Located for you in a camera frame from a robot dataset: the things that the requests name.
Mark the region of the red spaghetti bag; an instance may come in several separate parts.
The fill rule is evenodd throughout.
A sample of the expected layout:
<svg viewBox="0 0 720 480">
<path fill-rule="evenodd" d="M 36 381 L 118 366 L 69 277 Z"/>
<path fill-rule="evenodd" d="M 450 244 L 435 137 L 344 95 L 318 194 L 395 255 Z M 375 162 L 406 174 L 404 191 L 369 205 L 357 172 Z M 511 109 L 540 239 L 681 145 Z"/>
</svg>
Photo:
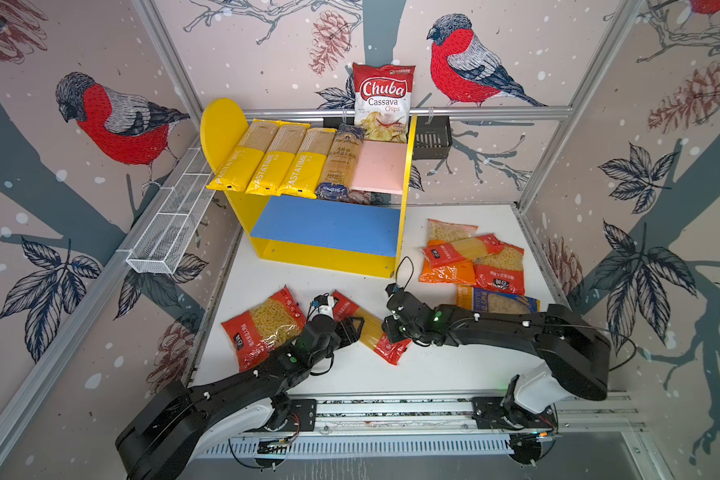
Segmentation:
<svg viewBox="0 0 720 480">
<path fill-rule="evenodd" d="M 364 323 L 360 335 L 360 342 L 387 363 L 397 366 L 412 341 L 410 339 L 405 339 L 403 341 L 393 343 L 383 331 L 382 321 L 378 317 L 362 308 L 339 291 L 334 291 L 332 296 L 336 300 L 336 304 L 333 308 L 334 318 L 337 321 L 342 321 L 346 318 L 363 319 Z"/>
<path fill-rule="evenodd" d="M 422 253 L 430 266 L 437 268 L 500 253 L 503 249 L 504 244 L 494 234 L 484 234 L 428 246 Z"/>
</svg>

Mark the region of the blue spaghetti bag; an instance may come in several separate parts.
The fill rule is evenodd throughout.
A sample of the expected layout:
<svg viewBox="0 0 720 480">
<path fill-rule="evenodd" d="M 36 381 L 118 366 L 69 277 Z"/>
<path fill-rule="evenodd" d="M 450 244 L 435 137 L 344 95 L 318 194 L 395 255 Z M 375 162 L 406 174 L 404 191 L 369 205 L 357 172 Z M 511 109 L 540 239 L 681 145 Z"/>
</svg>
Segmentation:
<svg viewBox="0 0 720 480">
<path fill-rule="evenodd" d="M 318 199 L 341 201 L 348 197 L 364 137 L 362 127 L 339 126 L 318 181 Z"/>
</svg>

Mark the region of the yellow Pastatime spaghetti bag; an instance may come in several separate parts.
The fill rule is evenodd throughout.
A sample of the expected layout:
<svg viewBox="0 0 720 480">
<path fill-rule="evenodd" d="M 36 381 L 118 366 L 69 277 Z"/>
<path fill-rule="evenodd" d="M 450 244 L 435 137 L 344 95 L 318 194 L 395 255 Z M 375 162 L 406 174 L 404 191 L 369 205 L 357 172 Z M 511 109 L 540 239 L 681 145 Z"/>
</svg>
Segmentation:
<svg viewBox="0 0 720 480">
<path fill-rule="evenodd" d="M 279 128 L 276 121 L 254 120 L 206 188 L 244 192 Z"/>
<path fill-rule="evenodd" d="M 273 196 L 284 181 L 310 125 L 281 122 L 264 158 L 260 162 L 246 194 Z"/>
<path fill-rule="evenodd" d="M 311 128 L 292 161 L 276 195 L 316 199 L 316 189 L 337 130 Z"/>
</svg>

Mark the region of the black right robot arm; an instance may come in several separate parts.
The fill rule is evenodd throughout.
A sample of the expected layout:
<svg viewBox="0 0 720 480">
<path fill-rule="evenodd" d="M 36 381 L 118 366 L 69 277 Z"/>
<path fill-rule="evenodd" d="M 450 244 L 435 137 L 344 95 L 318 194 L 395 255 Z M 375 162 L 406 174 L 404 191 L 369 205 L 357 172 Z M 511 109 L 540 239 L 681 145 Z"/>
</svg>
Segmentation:
<svg viewBox="0 0 720 480">
<path fill-rule="evenodd" d="M 501 401 L 506 415 L 540 415 L 574 396 L 603 401 L 608 396 L 610 341 L 559 304 L 529 314 L 489 313 L 452 304 L 431 308 L 403 287 L 385 288 L 390 312 L 382 324 L 393 343 L 412 340 L 425 347 L 484 345 L 534 355 L 542 364 L 515 374 Z"/>
</svg>

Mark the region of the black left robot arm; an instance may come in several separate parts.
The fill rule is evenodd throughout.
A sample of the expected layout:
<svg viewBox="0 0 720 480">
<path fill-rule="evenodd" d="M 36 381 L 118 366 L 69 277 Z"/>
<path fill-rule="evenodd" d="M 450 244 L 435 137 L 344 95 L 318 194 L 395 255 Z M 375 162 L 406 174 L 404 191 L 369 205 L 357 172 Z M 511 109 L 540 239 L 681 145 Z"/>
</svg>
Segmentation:
<svg viewBox="0 0 720 480">
<path fill-rule="evenodd" d="M 249 370 L 204 385 L 174 380 L 124 428 L 115 441 L 128 479 L 175 479 L 216 424 L 262 400 L 275 401 L 306 380 L 319 362 L 356 343 L 365 320 L 317 315 L 295 338 Z"/>
</svg>

